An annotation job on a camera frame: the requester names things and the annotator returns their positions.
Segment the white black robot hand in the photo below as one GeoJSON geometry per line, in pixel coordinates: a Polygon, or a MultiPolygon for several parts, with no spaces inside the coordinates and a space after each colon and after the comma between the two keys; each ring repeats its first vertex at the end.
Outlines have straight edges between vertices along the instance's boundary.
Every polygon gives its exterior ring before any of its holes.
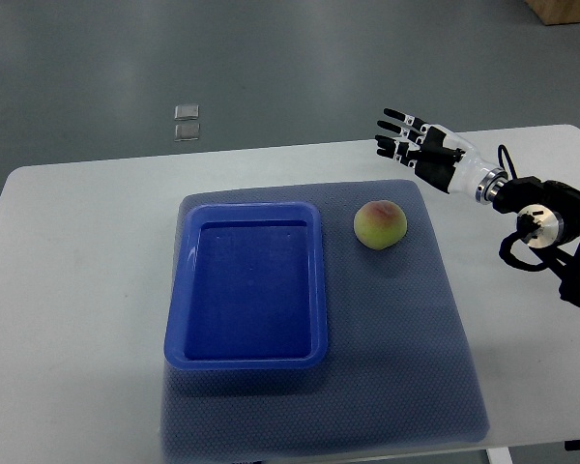
{"type": "Polygon", "coordinates": [[[465,193],[480,204],[493,201],[508,181],[505,169],[483,159],[479,149],[456,132],[395,109],[377,122],[377,154],[412,169],[435,189],[465,193]]]}

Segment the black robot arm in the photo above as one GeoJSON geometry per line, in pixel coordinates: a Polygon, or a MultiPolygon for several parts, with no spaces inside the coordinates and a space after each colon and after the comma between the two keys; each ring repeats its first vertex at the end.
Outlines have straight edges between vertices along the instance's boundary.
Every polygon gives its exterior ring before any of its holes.
{"type": "Polygon", "coordinates": [[[549,270],[560,280],[560,298],[580,308],[580,190],[565,183],[519,177],[506,146],[497,149],[503,181],[486,192],[494,210],[515,213],[515,230],[499,256],[514,269],[549,270]]]}

